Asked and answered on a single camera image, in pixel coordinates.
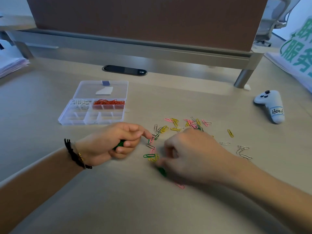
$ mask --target clear plastic box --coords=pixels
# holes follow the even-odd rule
[[[93,105],[99,99],[125,101],[127,100],[128,81],[110,80],[109,86],[113,87],[111,94],[96,94],[103,89],[103,81],[81,81],[74,97],[60,115],[58,121],[62,125],[103,125],[123,121],[125,105]],[[90,105],[72,104],[76,100],[86,100]]]

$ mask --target black oval device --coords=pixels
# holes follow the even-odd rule
[[[102,70],[108,71],[108,72],[121,73],[121,74],[137,75],[137,76],[143,76],[147,74],[146,70],[123,67],[123,66],[116,66],[116,65],[106,65],[102,68]]]

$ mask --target white controller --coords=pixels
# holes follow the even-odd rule
[[[281,124],[285,121],[283,103],[278,91],[267,90],[255,97],[254,102],[265,105],[270,111],[273,122],[276,124]]]

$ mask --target hand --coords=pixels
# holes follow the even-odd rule
[[[234,156],[209,134],[186,129],[165,141],[166,157],[156,165],[194,182],[231,183],[244,159]]]
[[[140,125],[118,122],[77,141],[75,146],[86,165],[96,166],[112,157],[119,159],[127,157],[138,145],[141,136],[152,138],[152,134]],[[114,151],[113,148],[121,139],[126,140],[123,147],[117,147]]]

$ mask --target brown partition panel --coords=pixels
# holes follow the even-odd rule
[[[27,0],[40,29],[250,51],[267,0]]]

